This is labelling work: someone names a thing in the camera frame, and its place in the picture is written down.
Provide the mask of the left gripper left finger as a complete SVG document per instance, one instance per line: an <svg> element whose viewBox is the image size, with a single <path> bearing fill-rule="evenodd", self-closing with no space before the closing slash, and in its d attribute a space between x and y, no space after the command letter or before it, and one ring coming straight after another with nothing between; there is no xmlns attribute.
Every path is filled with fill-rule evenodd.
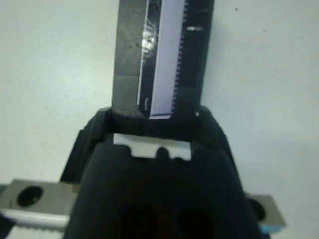
<svg viewBox="0 0 319 239"><path fill-rule="evenodd" d="M99 109L79 131L60 182L79 183L81 181L96 144L103 139L107 131L110 115L110 107Z"/></svg>

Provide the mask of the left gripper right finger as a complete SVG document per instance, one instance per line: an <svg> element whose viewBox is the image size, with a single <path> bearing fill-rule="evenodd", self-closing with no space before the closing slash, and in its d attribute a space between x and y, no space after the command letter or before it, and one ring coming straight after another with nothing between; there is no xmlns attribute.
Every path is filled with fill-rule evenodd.
<svg viewBox="0 0 319 239"><path fill-rule="evenodd" d="M191 179L211 194L243 195L228 139L207 107L200 107L193 132Z"/></svg>

